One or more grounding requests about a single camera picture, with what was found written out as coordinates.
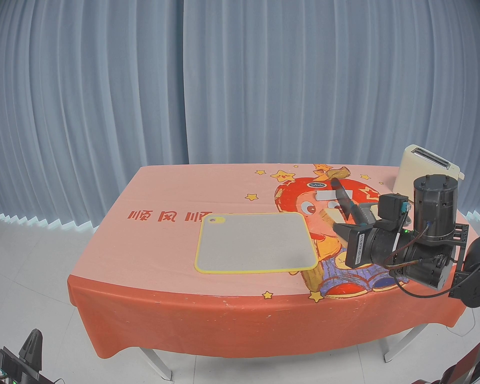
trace floor tile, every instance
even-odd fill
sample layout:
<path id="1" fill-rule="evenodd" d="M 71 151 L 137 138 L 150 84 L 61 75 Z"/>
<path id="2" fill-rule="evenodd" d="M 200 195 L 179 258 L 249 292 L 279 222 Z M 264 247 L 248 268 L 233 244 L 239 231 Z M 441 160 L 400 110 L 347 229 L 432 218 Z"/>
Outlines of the floor tile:
<path id="1" fill-rule="evenodd" d="M 470 352 L 480 343 L 480 308 L 466 308 L 456 325 L 456 333 L 462 336 L 465 351 Z"/>
<path id="2" fill-rule="evenodd" d="M 157 351 L 173 370 L 175 384 L 192 384 L 195 356 Z M 167 383 L 142 358 L 139 348 L 128 348 L 110 359 L 99 358 L 75 310 L 63 340 L 56 376 L 68 384 L 99 383 Z"/>
<path id="3" fill-rule="evenodd" d="M 301 356 L 223 359 L 198 356 L 194 384 L 363 384 L 357 347 Z"/>
<path id="4" fill-rule="evenodd" d="M 465 356 L 461 337 L 449 332 L 444 325 L 429 324 L 407 348 L 385 363 L 383 355 L 406 333 L 358 346 L 366 384 L 438 380 Z"/>
<path id="5" fill-rule="evenodd" d="M 7 223 L 0 241 L 0 275 L 14 280 L 44 232 L 28 223 Z"/>
<path id="6" fill-rule="evenodd" d="M 12 283 L 0 307 L 0 344 L 18 353 L 30 332 L 43 335 L 44 376 L 53 375 L 61 342 L 74 307 Z"/>
<path id="7" fill-rule="evenodd" d="M 15 282 L 70 304 L 67 278 L 92 236 L 92 228 L 82 232 L 74 228 L 43 228 L 43 236 L 30 252 Z"/>
<path id="8" fill-rule="evenodd" d="M 11 284 L 12 281 L 10 279 L 7 279 L 5 276 L 0 275 L 0 308 L 3 304 L 3 301 L 7 297 L 7 293 Z"/>

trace white label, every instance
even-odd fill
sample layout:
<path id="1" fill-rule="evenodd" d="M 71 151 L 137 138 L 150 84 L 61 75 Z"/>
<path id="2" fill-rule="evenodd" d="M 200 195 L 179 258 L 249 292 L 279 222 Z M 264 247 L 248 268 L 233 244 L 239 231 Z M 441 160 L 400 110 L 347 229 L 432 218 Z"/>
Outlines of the white label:
<path id="1" fill-rule="evenodd" d="M 345 191 L 347 196 L 352 199 L 353 198 L 353 191 Z M 315 196 L 316 201 L 326 201 L 326 200 L 336 200 L 336 192 L 335 191 L 317 191 L 317 195 Z"/>
<path id="2" fill-rule="evenodd" d="M 360 264 L 360 260 L 361 260 L 361 253 L 363 251 L 363 239 L 365 238 L 365 234 L 362 233 L 360 236 L 359 236 L 359 244 L 357 246 L 357 257 L 355 258 L 355 265 L 358 265 Z"/>

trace sticker label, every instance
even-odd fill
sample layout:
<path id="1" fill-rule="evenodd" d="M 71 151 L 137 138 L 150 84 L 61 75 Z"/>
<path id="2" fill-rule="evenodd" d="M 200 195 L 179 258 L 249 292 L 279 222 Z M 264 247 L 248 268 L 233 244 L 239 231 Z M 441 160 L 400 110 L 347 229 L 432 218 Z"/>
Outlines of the sticker label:
<path id="1" fill-rule="evenodd" d="M 325 183 L 317 183 L 317 182 L 307 184 L 307 187 L 310 187 L 310 188 L 325 188 L 326 186 L 327 185 Z"/>
<path id="2" fill-rule="evenodd" d="M 365 234 L 362 233 L 359 236 L 359 243 L 357 245 L 357 257 L 355 258 L 355 265 L 360 264 L 361 253 L 363 252 L 363 240 L 365 239 Z"/>
<path id="3" fill-rule="evenodd" d="M 353 197 L 353 191 L 345 191 L 347 196 L 351 199 Z M 332 190 L 317 190 L 317 195 L 315 196 L 316 201 L 327 201 L 327 200 L 336 200 L 336 192 Z"/>

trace black cable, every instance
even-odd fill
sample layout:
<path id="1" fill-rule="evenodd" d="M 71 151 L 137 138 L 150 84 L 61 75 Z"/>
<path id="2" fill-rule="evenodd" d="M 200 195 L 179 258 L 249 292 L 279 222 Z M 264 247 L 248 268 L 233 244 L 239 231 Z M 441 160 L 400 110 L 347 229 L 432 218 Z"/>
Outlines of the black cable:
<path id="1" fill-rule="evenodd" d="M 408 206 L 407 206 L 407 210 L 405 211 L 405 213 L 403 214 L 403 218 L 402 218 L 402 221 L 400 223 L 400 226 L 398 227 L 398 232 L 400 232 L 401 230 L 403 230 L 403 226 L 405 225 L 405 222 L 407 221 L 407 218 L 408 218 L 408 213 L 410 212 L 410 208 L 412 206 L 410 205 L 410 203 L 408 203 Z"/>
<path id="2" fill-rule="evenodd" d="M 476 272 L 480 271 L 480 264 L 477 268 L 475 268 L 475 270 L 470 274 L 468 275 L 465 280 L 463 280 L 461 283 L 458 283 L 458 284 L 455 284 L 453 287 L 451 287 L 450 289 L 447 289 L 443 292 L 439 292 L 439 293 L 435 293 L 434 295 L 426 295 L 426 296 L 422 296 L 422 295 L 417 295 L 416 293 L 412 293 L 412 292 L 408 292 L 405 288 L 403 288 L 400 283 L 398 282 L 397 278 L 396 278 L 396 274 L 394 273 L 393 274 L 393 278 L 397 284 L 397 286 L 402 290 L 404 291 L 407 295 L 410 295 L 410 296 L 413 296 L 413 297 L 416 297 L 418 299 L 431 299 L 432 297 L 437 297 L 437 296 L 441 296 L 441 295 L 444 295 L 445 293 L 449 293 L 451 291 L 453 291 L 455 288 L 457 288 L 458 286 L 460 286 L 461 284 L 465 283 L 471 276 L 473 276 Z"/>

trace orange tablecloth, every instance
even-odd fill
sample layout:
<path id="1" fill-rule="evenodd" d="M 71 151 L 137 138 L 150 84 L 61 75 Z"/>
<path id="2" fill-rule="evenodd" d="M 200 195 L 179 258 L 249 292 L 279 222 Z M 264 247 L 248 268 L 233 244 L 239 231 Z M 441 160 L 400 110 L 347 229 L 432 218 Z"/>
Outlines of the orange tablecloth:
<path id="1" fill-rule="evenodd" d="M 229 358 L 294 355 L 369 342 L 424 323 L 454 326 L 465 309 L 460 300 L 407 296 L 376 266 L 348 270 L 337 238 L 319 219 L 328 202 L 317 201 L 316 191 L 328 190 L 331 177 L 345 179 L 361 203 L 390 192 L 396 173 L 393 167 L 318 164 L 143 167 L 69 276 L 70 300 L 102 358 L 128 347 Z M 315 270 L 195 270 L 207 213 L 293 210 L 305 216 L 315 242 Z M 457 220 L 465 222 L 460 213 Z M 468 242 L 475 238 L 470 230 Z M 432 293 L 413 281 L 406 287 Z"/>

